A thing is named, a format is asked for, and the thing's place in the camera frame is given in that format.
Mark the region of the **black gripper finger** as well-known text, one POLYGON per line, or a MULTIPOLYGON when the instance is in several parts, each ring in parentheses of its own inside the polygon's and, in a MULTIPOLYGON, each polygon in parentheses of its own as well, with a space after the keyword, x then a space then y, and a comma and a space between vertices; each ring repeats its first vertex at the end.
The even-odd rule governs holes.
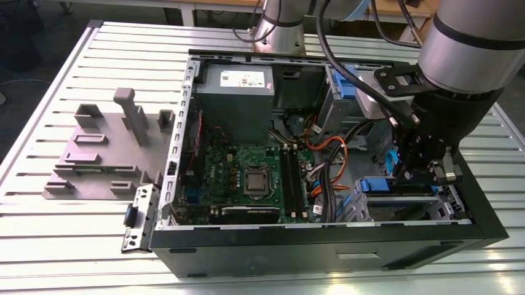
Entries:
POLYGON ((446 147, 442 158, 429 163, 430 183, 435 186, 461 183, 463 180, 461 167, 453 160, 453 151, 451 147, 446 147))
POLYGON ((395 179, 426 184, 426 153, 419 144, 398 145, 395 179))

